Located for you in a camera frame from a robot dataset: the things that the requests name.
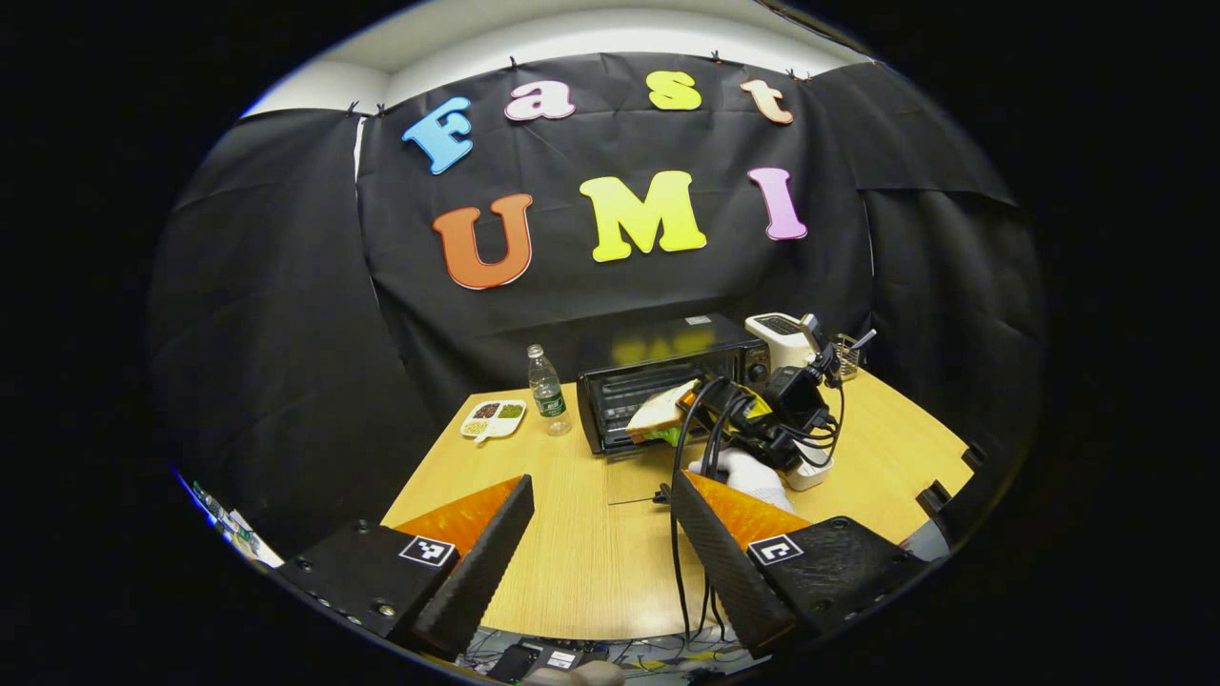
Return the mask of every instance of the toaster oven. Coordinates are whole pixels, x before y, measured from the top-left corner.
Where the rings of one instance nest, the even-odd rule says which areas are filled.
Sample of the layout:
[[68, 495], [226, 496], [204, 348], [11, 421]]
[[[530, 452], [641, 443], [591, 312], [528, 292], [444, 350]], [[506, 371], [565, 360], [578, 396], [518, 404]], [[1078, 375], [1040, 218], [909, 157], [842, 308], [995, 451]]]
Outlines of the toaster oven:
[[[710, 314], [653, 325], [621, 327], [584, 337], [578, 352], [576, 398], [595, 455], [619, 459], [664, 441], [634, 443], [626, 426], [651, 395], [704, 375], [737, 383], [767, 378], [766, 342], [722, 315]], [[704, 438], [692, 425], [691, 439]]]

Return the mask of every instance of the pink letter i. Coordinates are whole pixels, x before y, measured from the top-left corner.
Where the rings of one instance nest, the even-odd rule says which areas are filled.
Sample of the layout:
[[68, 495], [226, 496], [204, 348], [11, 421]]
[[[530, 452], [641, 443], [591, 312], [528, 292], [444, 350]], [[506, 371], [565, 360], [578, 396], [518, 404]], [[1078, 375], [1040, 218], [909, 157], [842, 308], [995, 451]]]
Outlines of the pink letter i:
[[797, 218], [797, 210], [792, 206], [792, 195], [788, 194], [788, 172], [778, 167], [758, 167], [745, 172], [762, 189], [762, 200], [766, 203], [766, 214], [771, 223], [766, 227], [766, 237], [771, 240], [792, 240], [804, 238], [805, 225]]

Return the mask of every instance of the white appliance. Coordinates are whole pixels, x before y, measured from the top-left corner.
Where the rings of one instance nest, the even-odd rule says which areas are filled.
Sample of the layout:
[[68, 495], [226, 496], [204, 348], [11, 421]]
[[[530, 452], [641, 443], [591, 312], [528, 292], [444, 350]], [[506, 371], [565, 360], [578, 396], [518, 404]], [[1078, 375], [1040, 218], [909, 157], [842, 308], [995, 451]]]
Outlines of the white appliance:
[[800, 320], [783, 312], [745, 317], [745, 330], [766, 341], [771, 349], [771, 369], [803, 367], [814, 360], [815, 350], [800, 330]]

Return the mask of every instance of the letter m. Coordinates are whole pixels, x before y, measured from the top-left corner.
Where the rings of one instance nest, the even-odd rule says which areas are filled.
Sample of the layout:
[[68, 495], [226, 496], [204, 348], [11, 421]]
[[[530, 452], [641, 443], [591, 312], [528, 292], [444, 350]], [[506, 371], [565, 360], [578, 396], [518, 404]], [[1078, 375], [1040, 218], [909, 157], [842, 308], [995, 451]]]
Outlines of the letter m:
[[621, 260], [631, 255], [631, 245], [622, 239], [621, 226], [632, 243], [644, 253], [653, 250], [656, 229], [664, 225], [661, 250], [694, 250], [708, 244], [694, 221], [691, 209], [691, 175], [683, 171], [662, 171], [653, 177], [648, 197], [639, 198], [614, 176], [592, 178], [581, 184], [581, 194], [593, 200], [598, 222], [598, 247], [593, 259], [599, 262]]

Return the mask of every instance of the black curtain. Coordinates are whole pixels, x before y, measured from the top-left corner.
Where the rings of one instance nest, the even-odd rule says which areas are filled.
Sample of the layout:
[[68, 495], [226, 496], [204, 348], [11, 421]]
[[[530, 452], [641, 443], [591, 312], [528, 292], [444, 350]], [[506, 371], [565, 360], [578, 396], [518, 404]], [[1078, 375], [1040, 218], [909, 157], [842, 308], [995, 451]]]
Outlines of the black curtain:
[[811, 85], [867, 210], [869, 369], [1003, 471], [1028, 448], [1043, 386], [1030, 218], [987, 155], [902, 74], [861, 63]]
[[187, 482], [281, 555], [378, 516], [433, 436], [365, 265], [357, 117], [243, 121], [176, 204], [149, 289], [148, 354]]
[[[703, 101], [662, 111], [645, 78], [682, 71]], [[762, 116], [741, 84], [762, 78], [784, 93], [791, 126]], [[560, 81], [576, 114], [515, 122], [504, 115], [517, 85]], [[403, 132], [450, 98], [473, 149], [440, 175]], [[809, 236], [770, 240], [767, 210], [747, 172], [787, 170], [792, 201]], [[640, 199], [655, 173], [691, 173], [691, 203], [708, 244], [698, 250], [597, 262], [597, 225], [584, 181], [614, 176]], [[525, 348], [540, 343], [564, 381], [578, 369], [580, 341], [608, 330], [719, 311], [738, 322], [762, 311], [814, 311], [827, 331], [859, 333], [867, 322], [870, 245], [864, 205], [810, 85], [759, 67], [686, 55], [581, 55], [488, 72], [429, 90], [370, 121], [360, 165], [361, 223], [382, 311], [411, 377], [448, 421], [472, 392], [526, 385]], [[512, 283], [470, 291], [447, 273], [432, 222], [477, 208], [484, 262], [505, 255], [493, 200], [527, 193], [533, 261]]]

